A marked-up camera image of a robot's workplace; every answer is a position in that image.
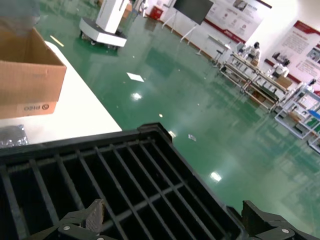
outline poster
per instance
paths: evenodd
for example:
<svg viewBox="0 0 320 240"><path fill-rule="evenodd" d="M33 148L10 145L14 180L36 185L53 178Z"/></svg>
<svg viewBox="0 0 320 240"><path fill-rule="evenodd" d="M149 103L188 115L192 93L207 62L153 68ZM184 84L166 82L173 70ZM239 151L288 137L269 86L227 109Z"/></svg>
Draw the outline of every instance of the poster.
<svg viewBox="0 0 320 240"><path fill-rule="evenodd" d="M309 83L312 79L317 79L313 88L316 92L320 91L319 31L297 21L265 61L273 66L275 59L279 62L289 59L289 78L297 83Z"/></svg>
<svg viewBox="0 0 320 240"><path fill-rule="evenodd" d="M236 43L246 43L271 8L261 0L213 0L204 21Z"/></svg>

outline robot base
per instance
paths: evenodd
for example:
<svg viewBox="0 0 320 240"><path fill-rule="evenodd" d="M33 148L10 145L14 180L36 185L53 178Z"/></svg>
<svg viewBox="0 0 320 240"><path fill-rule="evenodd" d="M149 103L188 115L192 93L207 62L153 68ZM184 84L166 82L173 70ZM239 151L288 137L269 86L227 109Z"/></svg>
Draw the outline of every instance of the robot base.
<svg viewBox="0 0 320 240"><path fill-rule="evenodd" d="M117 31L116 33L110 33L104 31L93 20L87 17L81 18L79 27L81 35L87 35L91 39L92 45L101 43L116 47L124 47L127 42L127 38L122 32Z"/></svg>

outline plastic bag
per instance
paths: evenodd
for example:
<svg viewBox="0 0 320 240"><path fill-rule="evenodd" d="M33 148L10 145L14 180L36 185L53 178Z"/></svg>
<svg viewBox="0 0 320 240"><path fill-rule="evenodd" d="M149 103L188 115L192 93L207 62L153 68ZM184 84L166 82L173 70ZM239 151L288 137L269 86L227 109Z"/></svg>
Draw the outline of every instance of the plastic bag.
<svg viewBox="0 0 320 240"><path fill-rule="evenodd" d="M23 125L0 128L0 149L28 145L29 141Z"/></svg>
<svg viewBox="0 0 320 240"><path fill-rule="evenodd" d="M25 35L39 19L38 0L0 0L0 31Z"/></svg>

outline black plastic crate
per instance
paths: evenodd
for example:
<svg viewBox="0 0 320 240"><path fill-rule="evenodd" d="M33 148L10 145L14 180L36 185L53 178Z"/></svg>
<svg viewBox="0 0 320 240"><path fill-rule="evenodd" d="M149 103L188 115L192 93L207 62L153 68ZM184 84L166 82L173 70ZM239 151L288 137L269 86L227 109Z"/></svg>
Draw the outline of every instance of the black plastic crate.
<svg viewBox="0 0 320 240"><path fill-rule="evenodd" d="M243 226L159 124L0 151L0 240L24 239L103 199L117 240L235 240Z"/></svg>

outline white table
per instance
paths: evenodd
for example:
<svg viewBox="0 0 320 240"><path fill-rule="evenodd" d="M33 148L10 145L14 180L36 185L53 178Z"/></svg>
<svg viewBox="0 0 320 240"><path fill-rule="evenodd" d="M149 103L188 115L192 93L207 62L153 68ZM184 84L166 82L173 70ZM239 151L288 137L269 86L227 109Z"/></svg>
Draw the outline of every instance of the white table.
<svg viewBox="0 0 320 240"><path fill-rule="evenodd" d="M228 44L223 43L219 39L216 39L212 35L208 34L208 37L205 39L205 42L203 46L200 48L200 50L196 53L197 55L200 55L202 52L202 49L206 47L208 40L213 41L215 44L217 44L219 47L223 49L221 58L223 59L224 54L228 51L231 50L231 47Z"/></svg>
<svg viewBox="0 0 320 240"><path fill-rule="evenodd" d="M24 125L30 144L120 132L121 128L52 43L46 44L67 67L53 114L0 119L0 127Z"/></svg>

